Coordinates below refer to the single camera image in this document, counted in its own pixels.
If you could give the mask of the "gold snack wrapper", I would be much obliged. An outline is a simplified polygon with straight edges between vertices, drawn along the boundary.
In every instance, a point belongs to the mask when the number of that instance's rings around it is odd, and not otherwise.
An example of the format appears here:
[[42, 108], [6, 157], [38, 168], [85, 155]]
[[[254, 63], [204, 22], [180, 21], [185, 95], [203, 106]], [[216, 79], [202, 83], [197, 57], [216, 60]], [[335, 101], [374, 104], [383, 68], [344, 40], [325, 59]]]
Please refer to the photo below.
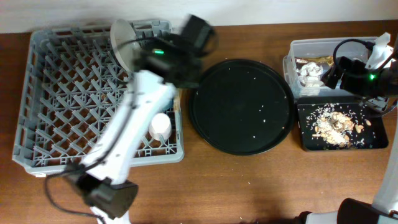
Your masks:
[[332, 56], [322, 56], [322, 57], [315, 57], [315, 58], [295, 58], [296, 63], [326, 63], [329, 66], [332, 66], [334, 64], [333, 62], [333, 57]]

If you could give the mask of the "white tissue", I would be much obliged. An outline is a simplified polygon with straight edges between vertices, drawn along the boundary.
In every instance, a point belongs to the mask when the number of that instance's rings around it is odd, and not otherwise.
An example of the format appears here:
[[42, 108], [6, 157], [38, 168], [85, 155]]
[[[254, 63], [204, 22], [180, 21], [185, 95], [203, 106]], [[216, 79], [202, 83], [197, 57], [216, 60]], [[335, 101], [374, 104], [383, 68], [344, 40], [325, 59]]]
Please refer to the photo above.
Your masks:
[[302, 95], [311, 96], [319, 94], [319, 88], [324, 84], [321, 81], [323, 67], [315, 62], [304, 64], [300, 69], [296, 69], [298, 80], [303, 86]]

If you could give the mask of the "food scraps and rice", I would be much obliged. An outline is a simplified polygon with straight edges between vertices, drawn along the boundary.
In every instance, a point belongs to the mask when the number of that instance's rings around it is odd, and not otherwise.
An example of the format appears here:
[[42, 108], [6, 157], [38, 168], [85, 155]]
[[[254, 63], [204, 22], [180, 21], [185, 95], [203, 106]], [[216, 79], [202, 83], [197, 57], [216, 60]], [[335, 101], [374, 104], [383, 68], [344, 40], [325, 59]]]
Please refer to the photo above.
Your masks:
[[314, 112], [305, 117], [305, 127], [310, 128], [311, 140], [322, 140], [327, 146], [338, 146], [339, 149], [355, 149], [364, 145], [364, 138], [355, 140], [372, 126], [368, 119], [364, 119], [351, 109], [343, 112], [343, 105], [326, 104], [319, 106]]

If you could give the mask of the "grey round plate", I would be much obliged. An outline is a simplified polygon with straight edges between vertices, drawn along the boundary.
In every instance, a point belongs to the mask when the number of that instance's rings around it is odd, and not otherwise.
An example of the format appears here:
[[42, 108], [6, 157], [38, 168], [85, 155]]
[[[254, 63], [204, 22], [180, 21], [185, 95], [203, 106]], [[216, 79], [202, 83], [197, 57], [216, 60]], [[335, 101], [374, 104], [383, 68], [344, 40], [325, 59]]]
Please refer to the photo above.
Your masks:
[[141, 46], [132, 25], [123, 19], [118, 19], [111, 25], [110, 39], [113, 52], [120, 66], [125, 71], [134, 71], [134, 60]]

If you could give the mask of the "pink plastic cup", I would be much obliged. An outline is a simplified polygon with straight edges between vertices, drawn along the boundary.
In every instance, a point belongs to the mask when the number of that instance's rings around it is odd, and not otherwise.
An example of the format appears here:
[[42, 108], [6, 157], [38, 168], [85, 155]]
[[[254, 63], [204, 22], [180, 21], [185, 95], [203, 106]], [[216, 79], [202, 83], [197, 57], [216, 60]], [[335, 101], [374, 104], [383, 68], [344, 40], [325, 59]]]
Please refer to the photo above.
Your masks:
[[172, 124], [170, 118], [165, 113], [157, 113], [149, 125], [149, 134], [152, 139], [160, 141], [168, 140], [172, 133]]

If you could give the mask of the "blue plastic cup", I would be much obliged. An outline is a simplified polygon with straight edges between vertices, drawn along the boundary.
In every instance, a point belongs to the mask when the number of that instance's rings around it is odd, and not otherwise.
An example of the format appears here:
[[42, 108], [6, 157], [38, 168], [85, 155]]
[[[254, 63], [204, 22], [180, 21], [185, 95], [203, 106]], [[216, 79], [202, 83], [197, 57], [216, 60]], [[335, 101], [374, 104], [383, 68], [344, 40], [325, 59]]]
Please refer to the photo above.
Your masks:
[[168, 110], [172, 110], [174, 106], [174, 99], [172, 98], [169, 102], [163, 107], [162, 112], [165, 113]]

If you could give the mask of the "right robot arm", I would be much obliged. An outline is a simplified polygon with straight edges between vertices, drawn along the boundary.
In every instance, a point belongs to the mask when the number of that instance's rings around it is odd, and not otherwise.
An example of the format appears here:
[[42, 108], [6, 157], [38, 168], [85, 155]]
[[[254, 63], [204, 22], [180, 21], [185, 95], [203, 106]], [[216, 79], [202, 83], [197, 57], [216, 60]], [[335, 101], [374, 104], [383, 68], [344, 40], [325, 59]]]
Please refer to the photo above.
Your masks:
[[[346, 39], [335, 47], [334, 60], [339, 47], [348, 42], [357, 42], [371, 51], [366, 64], [352, 72], [350, 66], [342, 67], [334, 62], [341, 74], [361, 80], [348, 82], [350, 93], [363, 99], [397, 96], [397, 82], [394, 81], [397, 78], [397, 47], [387, 45], [390, 38], [391, 35], [386, 32], [371, 42]], [[394, 136], [381, 188], [372, 204], [347, 198], [336, 212], [302, 212], [296, 219], [302, 223], [397, 223], [397, 136]]]

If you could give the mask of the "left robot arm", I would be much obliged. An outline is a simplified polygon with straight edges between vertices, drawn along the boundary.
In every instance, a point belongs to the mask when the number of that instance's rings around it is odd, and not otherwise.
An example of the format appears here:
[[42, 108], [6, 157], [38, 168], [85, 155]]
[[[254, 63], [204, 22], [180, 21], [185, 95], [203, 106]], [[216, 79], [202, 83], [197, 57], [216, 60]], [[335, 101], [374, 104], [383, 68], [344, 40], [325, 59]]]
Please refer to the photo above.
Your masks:
[[132, 79], [99, 140], [62, 174], [98, 223], [129, 222], [128, 211], [139, 190], [128, 180], [131, 159], [154, 116], [177, 90], [198, 87], [208, 45], [218, 45], [217, 34], [206, 20], [193, 15], [178, 34], [163, 37], [139, 37], [122, 19], [111, 26], [113, 52]]

